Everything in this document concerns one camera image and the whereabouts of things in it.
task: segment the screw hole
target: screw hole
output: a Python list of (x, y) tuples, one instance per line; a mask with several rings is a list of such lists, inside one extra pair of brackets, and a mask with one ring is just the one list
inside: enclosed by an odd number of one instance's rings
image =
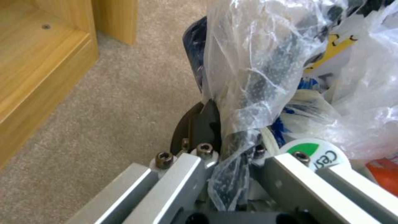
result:
[(297, 159), (297, 160), (299, 160), (301, 163), (303, 163), (303, 164), (305, 164), (305, 165), (308, 165), (308, 163), (310, 162), (310, 158), (308, 157), (308, 155), (307, 154), (305, 154), (305, 153), (303, 153), (303, 152), (301, 152), (301, 151), (295, 151), (294, 153), (293, 153), (293, 156)]
[(49, 24), (43, 24), (41, 26), (42, 29), (51, 29), (51, 26)]
[(185, 224), (209, 224), (209, 219), (205, 214), (197, 212), (190, 215)]
[(159, 158), (161, 158), (161, 159), (167, 159), (167, 158), (169, 158), (170, 157), (170, 155), (168, 154), (168, 153), (161, 153), (161, 154), (159, 154)]
[(210, 147), (208, 145), (201, 145), (200, 148), (204, 149), (204, 150), (209, 150), (210, 149)]
[(298, 224), (298, 222), (288, 214), (279, 214), (276, 217), (276, 223), (277, 224)]

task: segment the crumpled plastic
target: crumpled plastic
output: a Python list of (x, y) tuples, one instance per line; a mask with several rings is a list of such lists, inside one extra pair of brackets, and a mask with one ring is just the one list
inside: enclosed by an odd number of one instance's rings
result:
[(320, 138), (349, 159), (380, 159), (398, 151), (398, 1), (373, 11), (350, 60), (326, 93), (298, 90), (280, 119), (291, 138)]
[(344, 0), (219, 0), (208, 5), (203, 101), (217, 103), (221, 162), (208, 193), (219, 210), (245, 200), (248, 164), (294, 95), (303, 67), (325, 51)]

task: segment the dark bolt head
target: dark bolt head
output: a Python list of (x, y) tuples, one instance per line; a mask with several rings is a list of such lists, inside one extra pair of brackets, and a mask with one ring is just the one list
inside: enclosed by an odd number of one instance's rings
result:
[(188, 151), (189, 147), (189, 138), (183, 138), (181, 143), (181, 149), (184, 151)]
[(155, 164), (159, 169), (168, 169), (173, 164), (173, 155), (169, 152), (159, 152), (156, 155)]
[(295, 151), (293, 153), (293, 156), (306, 166), (308, 166), (311, 160), (310, 157), (307, 154), (303, 153), (302, 151)]
[(213, 155), (213, 146), (209, 143), (200, 143), (196, 147), (196, 155), (202, 159), (210, 159)]
[(264, 156), (264, 154), (265, 154), (265, 148), (264, 148), (264, 146), (263, 146), (263, 145), (257, 145), (257, 146), (254, 148), (254, 155), (253, 155), (253, 158), (254, 158), (254, 159), (260, 159), (260, 158), (262, 158), (262, 157)]

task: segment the wooden furniture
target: wooden furniture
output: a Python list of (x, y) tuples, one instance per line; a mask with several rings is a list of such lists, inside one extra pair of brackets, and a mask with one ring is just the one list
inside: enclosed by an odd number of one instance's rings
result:
[(137, 29), (138, 0), (93, 0), (96, 28), (132, 45)]
[(0, 167), (97, 57), (91, 0), (0, 0)]

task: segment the hex socket screw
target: hex socket screw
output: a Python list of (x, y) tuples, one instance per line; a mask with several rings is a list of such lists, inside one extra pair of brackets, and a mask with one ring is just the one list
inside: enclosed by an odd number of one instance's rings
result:
[(173, 155), (169, 152), (159, 152), (155, 157), (155, 164), (159, 169), (168, 169), (173, 164)]
[(294, 158), (296, 158), (297, 160), (299, 160), (302, 164), (308, 166), (311, 158), (306, 154), (303, 153), (302, 151), (295, 151), (293, 153)]
[(203, 160), (211, 159), (213, 156), (213, 146), (209, 143), (200, 143), (196, 147), (196, 155)]

